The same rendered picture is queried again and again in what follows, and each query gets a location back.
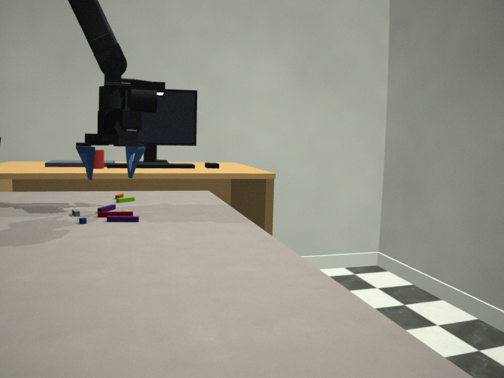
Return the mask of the purple rod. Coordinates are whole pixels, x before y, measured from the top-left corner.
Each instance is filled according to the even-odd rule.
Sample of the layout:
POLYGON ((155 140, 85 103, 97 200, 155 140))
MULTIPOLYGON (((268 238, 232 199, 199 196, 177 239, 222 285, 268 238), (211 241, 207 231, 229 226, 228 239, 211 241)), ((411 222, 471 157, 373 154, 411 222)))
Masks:
POLYGON ((107 222, 139 222, 139 216, 107 216, 107 222))
POLYGON ((108 206, 98 208, 98 212, 108 212, 108 211, 111 211, 114 209, 116 209, 116 205, 108 205, 108 206))

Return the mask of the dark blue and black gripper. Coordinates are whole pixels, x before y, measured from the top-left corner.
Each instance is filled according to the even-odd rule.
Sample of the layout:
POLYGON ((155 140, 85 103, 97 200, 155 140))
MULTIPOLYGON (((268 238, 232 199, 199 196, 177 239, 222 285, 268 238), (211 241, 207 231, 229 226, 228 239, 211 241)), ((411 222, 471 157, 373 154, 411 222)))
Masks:
POLYGON ((124 140, 120 139, 118 135, 85 134, 85 143, 76 143, 76 150, 83 161, 88 179, 92 180, 94 168, 95 147, 91 147, 91 145, 108 146, 109 143, 113 143, 113 146, 125 146, 128 177, 132 178, 136 166, 146 150, 145 144, 137 144, 138 136, 134 140, 124 140))

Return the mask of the lime green rod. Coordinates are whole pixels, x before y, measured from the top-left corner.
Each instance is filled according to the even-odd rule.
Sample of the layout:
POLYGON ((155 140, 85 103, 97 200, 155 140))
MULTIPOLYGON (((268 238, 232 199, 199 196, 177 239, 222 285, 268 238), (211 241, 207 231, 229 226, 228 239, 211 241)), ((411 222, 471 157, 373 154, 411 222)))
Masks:
POLYGON ((116 203, 135 201, 135 197, 116 198, 116 203))

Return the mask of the red rod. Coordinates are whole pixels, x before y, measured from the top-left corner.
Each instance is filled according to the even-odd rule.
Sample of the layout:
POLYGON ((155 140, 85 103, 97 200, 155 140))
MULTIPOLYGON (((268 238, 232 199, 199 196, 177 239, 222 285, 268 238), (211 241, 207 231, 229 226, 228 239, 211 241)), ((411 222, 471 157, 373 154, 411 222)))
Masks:
POLYGON ((98 212, 98 217, 107 216, 133 216, 133 212, 98 212))

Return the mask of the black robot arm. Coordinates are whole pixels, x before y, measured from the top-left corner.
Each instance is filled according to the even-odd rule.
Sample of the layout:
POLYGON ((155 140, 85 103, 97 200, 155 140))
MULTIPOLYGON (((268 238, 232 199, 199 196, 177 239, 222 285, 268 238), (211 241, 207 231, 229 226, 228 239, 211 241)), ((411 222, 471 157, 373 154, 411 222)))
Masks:
POLYGON ((120 139, 134 140, 142 128, 142 112, 155 113, 157 110, 157 84, 121 78, 126 71, 127 60, 98 0, 68 1, 105 74, 104 86, 99 87, 99 109, 113 109, 98 111, 98 134, 119 135, 120 139), (128 89, 130 111, 123 110, 125 89, 128 89))

